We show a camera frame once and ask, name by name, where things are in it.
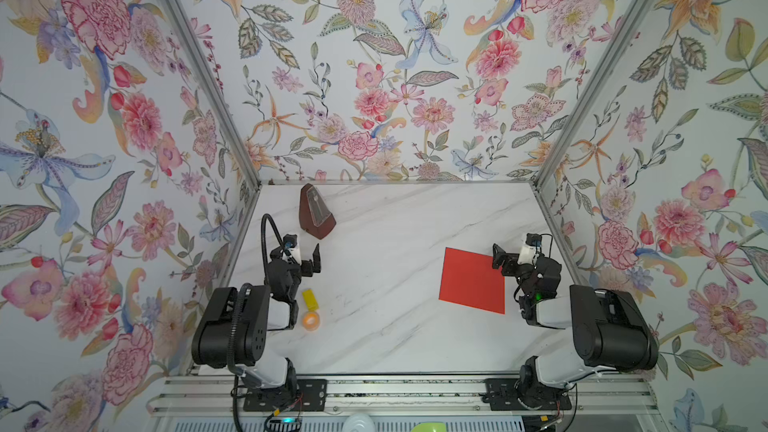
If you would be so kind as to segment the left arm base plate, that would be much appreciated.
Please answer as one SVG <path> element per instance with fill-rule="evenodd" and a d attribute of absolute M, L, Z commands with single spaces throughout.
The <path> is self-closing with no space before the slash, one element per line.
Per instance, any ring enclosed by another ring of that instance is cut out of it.
<path fill-rule="evenodd" d="M 328 396 L 327 386 L 325 379 L 291 379 L 278 388 L 249 390 L 243 399 L 242 410 L 323 412 Z"/>

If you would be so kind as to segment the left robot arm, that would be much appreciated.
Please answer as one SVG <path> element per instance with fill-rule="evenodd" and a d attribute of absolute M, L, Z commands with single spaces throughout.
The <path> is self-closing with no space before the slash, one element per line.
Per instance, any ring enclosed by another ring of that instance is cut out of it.
<path fill-rule="evenodd" d="M 266 339 L 270 332 L 294 329 L 301 282 L 320 272 L 320 249 L 303 259 L 298 237 L 284 236 L 283 244 L 267 257 L 262 285 L 245 283 L 213 291 L 193 335 L 193 362 L 226 370 L 250 389 L 294 390 L 292 362 L 268 349 Z"/>

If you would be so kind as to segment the red square paper sheet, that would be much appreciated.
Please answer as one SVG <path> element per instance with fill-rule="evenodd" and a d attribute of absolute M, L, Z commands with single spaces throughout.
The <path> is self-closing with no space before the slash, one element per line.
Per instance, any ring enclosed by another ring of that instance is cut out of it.
<path fill-rule="evenodd" d="M 446 248 L 439 299 L 504 315 L 505 278 L 492 267 L 490 256 Z"/>

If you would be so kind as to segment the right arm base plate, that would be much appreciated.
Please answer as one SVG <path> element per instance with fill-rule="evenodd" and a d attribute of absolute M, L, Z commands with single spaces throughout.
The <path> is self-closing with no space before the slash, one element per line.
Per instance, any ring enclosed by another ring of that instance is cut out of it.
<path fill-rule="evenodd" d="M 555 389 L 541 385 L 523 385 L 515 377 L 490 378 L 484 381 L 485 392 L 481 395 L 483 403 L 492 411 L 570 411 L 571 399 L 565 389 Z"/>

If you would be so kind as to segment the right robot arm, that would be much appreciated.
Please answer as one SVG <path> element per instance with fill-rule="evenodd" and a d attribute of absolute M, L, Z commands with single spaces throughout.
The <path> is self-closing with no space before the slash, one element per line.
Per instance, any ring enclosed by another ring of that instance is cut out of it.
<path fill-rule="evenodd" d="M 492 267 L 516 280 L 514 300 L 527 325 L 571 334 L 565 346 L 527 359 L 516 389 L 563 392 L 600 372 L 653 369 L 658 344 L 632 295 L 583 285 L 559 293 L 562 265 L 543 253 L 542 241 L 527 234 L 517 252 L 492 247 Z"/>

